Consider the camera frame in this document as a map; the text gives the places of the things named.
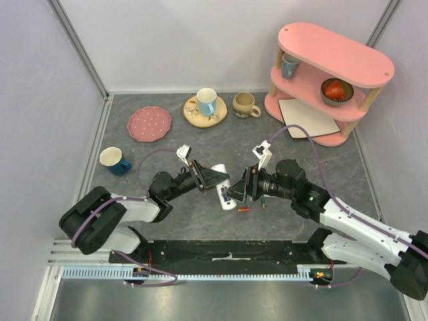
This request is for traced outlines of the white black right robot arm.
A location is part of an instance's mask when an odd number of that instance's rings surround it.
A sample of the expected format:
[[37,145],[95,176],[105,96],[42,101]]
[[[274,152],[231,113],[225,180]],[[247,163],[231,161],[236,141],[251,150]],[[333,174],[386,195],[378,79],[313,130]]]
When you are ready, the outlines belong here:
[[427,233],[419,230],[412,235],[362,214],[311,183],[295,160],[281,160],[273,174],[247,167],[241,180],[224,195],[240,202],[256,201],[263,195],[289,199],[299,216],[333,229],[323,231],[320,240],[306,246],[310,261],[345,261],[386,278],[414,300],[425,299]]

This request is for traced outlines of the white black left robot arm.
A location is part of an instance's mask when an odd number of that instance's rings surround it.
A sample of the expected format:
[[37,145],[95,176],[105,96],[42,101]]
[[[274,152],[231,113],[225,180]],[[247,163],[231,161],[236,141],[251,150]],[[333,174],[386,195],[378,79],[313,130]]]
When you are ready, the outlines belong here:
[[119,246],[127,259],[139,263],[145,259],[147,248],[127,223],[158,223],[173,210],[169,204],[173,199],[194,189],[210,191],[227,179],[225,171],[192,160],[175,178],[165,171],[157,173],[145,197],[119,196],[102,186],[95,187],[61,217],[59,227],[72,240],[72,247],[84,255]]

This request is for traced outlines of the pink dotted plate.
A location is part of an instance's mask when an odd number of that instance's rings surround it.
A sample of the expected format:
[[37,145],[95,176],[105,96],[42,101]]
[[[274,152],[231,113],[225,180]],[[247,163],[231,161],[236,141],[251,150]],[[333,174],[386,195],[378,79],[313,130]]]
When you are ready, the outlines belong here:
[[139,142],[155,142],[170,130],[170,114],[160,106],[147,106],[137,110],[128,120],[129,135]]

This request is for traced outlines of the light blue mug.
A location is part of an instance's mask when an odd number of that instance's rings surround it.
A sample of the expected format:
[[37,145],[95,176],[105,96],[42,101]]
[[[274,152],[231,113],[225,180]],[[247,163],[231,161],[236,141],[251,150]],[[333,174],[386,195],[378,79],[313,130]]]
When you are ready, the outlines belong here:
[[203,88],[197,92],[197,105],[201,114],[211,117],[215,114],[217,93],[211,88]]

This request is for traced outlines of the beige ceramic mug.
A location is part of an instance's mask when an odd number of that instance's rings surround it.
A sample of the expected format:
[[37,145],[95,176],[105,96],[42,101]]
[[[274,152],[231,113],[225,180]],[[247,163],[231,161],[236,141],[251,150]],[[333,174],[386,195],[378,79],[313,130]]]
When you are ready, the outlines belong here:
[[255,105],[255,98],[249,92],[236,94],[233,99],[232,108],[234,114],[240,118],[261,116],[261,109]]

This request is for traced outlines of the white square mat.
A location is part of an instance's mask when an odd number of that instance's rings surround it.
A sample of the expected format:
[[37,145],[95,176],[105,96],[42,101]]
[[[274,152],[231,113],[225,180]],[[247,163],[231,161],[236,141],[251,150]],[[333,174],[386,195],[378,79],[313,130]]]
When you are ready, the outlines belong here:
[[340,131],[335,120],[297,99],[278,100],[284,124],[301,126],[311,137]]

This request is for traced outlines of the dark blue mug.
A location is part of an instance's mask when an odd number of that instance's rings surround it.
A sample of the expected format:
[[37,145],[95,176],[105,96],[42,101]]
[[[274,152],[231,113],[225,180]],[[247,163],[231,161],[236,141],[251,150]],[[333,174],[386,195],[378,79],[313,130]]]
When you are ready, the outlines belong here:
[[104,149],[99,156],[101,165],[116,176],[122,176],[132,169],[130,162],[126,160],[122,151],[114,146]]

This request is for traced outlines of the grey blue shelf mug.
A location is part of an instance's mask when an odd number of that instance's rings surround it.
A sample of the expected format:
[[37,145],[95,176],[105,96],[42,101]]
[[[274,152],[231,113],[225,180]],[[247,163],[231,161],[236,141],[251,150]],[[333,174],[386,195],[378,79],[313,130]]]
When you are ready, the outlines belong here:
[[300,65],[300,60],[298,58],[295,58],[294,56],[291,56],[288,53],[284,53],[282,56],[282,78],[285,79],[291,79],[294,74],[296,73],[296,70],[298,69]]

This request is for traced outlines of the patterned dark bowl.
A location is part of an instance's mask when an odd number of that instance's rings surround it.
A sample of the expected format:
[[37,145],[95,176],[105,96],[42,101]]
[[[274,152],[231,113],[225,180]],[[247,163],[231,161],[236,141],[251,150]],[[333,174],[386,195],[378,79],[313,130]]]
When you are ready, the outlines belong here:
[[339,107],[353,98],[354,88],[344,80],[329,78],[321,84],[320,96],[325,104]]

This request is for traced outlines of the red cup in bowl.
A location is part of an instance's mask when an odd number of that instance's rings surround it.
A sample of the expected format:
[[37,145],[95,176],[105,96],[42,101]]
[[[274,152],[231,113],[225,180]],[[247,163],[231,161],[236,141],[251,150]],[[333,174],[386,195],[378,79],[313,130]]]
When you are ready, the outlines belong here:
[[342,84],[334,80],[324,89],[325,95],[332,100],[345,100],[345,93]]

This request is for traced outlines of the pink three-tier shelf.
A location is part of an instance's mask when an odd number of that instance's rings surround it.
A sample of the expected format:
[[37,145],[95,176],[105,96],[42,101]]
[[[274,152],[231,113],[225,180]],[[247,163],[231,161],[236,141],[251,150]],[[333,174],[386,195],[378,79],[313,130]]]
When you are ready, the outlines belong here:
[[[313,23],[290,23],[278,33],[265,110],[282,121],[280,101],[297,99],[334,119],[339,132],[314,140],[323,146],[338,146],[347,140],[394,73],[392,61],[376,49]],[[322,95],[334,81],[342,82],[349,95],[337,106],[330,106]]]

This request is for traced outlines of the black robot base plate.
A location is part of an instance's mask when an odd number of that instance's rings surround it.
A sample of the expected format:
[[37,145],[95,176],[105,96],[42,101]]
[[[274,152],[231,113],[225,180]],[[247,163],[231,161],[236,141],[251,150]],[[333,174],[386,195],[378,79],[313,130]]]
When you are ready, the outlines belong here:
[[298,265],[331,260],[312,241],[149,241],[129,255],[180,275],[295,274]]

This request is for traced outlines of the aluminium frame post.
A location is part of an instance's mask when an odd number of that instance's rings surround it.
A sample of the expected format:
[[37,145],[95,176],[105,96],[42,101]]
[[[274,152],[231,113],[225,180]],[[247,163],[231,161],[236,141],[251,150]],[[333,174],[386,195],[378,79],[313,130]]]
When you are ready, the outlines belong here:
[[377,45],[383,33],[387,29],[389,23],[392,21],[394,14],[396,13],[401,3],[402,0],[388,1],[387,6],[385,7],[383,13],[381,14],[377,24],[375,25],[366,42],[366,46],[374,48]]
[[88,72],[90,78],[92,79],[92,82],[94,83],[97,91],[100,93],[100,95],[103,97],[103,99],[107,100],[109,98],[109,93],[101,80],[101,77],[99,76],[98,72],[95,69],[94,64],[92,63],[82,41],[80,40],[74,26],[72,25],[72,22],[70,18],[68,17],[68,14],[66,13],[66,10],[64,9],[63,5],[61,4],[61,1],[58,0],[47,0],[47,4],[51,8],[53,14],[55,15],[56,19],[60,23],[65,35],[69,39],[72,47],[74,48],[76,54],[78,55],[80,61],[82,62],[84,68]]

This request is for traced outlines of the left aluminium frame post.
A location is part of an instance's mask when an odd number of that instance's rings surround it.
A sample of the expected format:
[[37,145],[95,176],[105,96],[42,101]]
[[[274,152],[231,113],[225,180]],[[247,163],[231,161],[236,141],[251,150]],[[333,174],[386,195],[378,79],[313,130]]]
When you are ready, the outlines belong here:
[[95,69],[94,64],[92,63],[82,41],[80,40],[74,26],[72,25],[72,22],[70,18],[68,17],[68,14],[66,13],[66,10],[64,9],[63,5],[61,4],[61,1],[58,0],[47,0],[47,4],[51,8],[53,14],[55,15],[56,19],[60,23],[65,35],[69,39],[72,47],[74,48],[76,54],[78,55],[80,61],[82,62],[84,68],[88,72],[90,78],[92,79],[92,82],[94,83],[97,91],[100,93],[100,95],[103,97],[103,99],[107,100],[109,98],[109,93],[101,80],[101,77],[99,76],[98,72]]

